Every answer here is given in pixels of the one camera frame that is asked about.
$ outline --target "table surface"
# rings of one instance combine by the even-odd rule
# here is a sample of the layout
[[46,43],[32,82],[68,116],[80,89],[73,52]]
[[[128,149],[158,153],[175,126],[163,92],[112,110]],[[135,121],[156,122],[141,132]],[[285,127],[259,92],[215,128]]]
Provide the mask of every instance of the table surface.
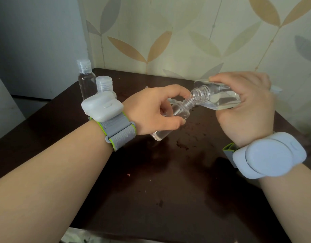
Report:
[[[94,72],[112,77],[120,101],[145,86],[193,87],[189,80]],[[1,138],[0,178],[87,122],[81,102],[76,82]],[[301,142],[311,169],[311,144],[303,135],[278,113],[274,128]],[[201,106],[161,142],[138,136],[112,154],[71,226],[166,242],[290,242],[263,192],[225,158],[222,148],[230,142],[215,111]]]

